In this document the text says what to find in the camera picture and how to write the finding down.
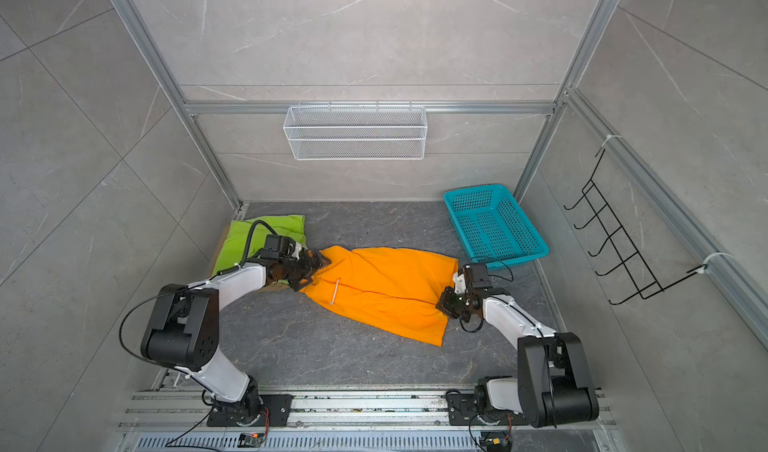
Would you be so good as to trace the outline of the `orange shorts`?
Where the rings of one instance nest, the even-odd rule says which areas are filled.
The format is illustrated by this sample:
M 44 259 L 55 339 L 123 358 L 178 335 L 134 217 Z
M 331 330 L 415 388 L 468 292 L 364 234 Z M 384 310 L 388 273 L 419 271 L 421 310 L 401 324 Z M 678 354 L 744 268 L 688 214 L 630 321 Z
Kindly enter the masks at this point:
M 449 317 L 437 304 L 458 260 L 407 248 L 332 246 L 330 264 L 303 293 L 325 309 L 400 337 L 440 347 Z

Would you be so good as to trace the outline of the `teal plastic basket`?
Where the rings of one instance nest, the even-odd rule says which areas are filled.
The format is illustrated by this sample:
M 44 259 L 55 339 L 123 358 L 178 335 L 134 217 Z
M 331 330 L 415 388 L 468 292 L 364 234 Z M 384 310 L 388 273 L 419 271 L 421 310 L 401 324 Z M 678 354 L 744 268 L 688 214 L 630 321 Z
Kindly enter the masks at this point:
M 470 261 L 501 270 L 549 254 L 548 245 L 506 187 L 456 189 L 446 192 L 443 200 Z

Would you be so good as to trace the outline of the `khaki tan shorts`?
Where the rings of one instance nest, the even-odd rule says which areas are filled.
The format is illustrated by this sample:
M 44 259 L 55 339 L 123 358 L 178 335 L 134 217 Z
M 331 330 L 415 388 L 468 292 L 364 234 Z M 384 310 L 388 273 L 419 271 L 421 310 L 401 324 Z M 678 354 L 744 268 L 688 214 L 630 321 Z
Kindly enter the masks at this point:
M 291 287 L 287 283 L 277 281 L 277 282 L 273 282 L 268 285 L 265 285 L 264 287 L 258 290 L 259 293 L 271 293 L 271 292 L 281 292 L 281 291 L 291 291 Z

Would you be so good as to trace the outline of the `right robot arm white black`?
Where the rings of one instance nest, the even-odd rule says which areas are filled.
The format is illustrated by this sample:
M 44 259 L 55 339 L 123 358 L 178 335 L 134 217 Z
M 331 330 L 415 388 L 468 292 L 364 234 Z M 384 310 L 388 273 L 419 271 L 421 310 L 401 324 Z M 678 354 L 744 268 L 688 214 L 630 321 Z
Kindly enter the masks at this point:
M 490 377 L 474 391 L 475 413 L 496 420 L 521 417 L 534 427 L 594 421 L 599 403 L 580 338 L 535 319 L 509 295 L 492 289 L 459 293 L 446 288 L 437 309 L 465 323 L 476 315 L 497 329 L 516 350 L 514 377 Z

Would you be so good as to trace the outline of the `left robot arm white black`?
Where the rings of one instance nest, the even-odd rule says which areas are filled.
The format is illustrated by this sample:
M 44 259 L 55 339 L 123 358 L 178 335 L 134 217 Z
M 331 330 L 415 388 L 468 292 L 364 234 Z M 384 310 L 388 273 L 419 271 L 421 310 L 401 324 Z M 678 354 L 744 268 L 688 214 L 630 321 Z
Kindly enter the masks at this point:
M 202 282 L 168 284 L 155 299 L 141 357 L 200 384 L 224 423 L 250 426 L 264 418 L 266 406 L 256 380 L 237 368 L 219 346 L 220 312 L 275 282 L 285 281 L 300 291 L 330 263 L 319 252 L 302 250 L 277 260 L 251 258 Z

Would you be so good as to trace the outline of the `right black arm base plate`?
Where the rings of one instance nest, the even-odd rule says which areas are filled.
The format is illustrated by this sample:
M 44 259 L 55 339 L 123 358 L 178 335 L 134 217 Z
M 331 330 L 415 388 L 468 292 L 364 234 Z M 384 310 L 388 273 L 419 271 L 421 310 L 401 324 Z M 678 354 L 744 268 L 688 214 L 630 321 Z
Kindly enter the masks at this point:
M 516 412 L 479 409 L 478 399 L 472 393 L 452 389 L 444 394 L 447 404 L 448 422 L 451 426 L 524 426 L 525 417 Z

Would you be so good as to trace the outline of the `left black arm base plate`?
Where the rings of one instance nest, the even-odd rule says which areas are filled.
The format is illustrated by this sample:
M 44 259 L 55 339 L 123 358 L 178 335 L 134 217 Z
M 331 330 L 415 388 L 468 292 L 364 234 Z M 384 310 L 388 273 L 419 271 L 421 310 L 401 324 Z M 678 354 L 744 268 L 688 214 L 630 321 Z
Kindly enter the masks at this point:
M 260 395 L 257 399 L 246 395 L 237 403 L 214 401 L 207 418 L 208 427 L 284 427 L 287 425 L 293 396 L 290 394 Z

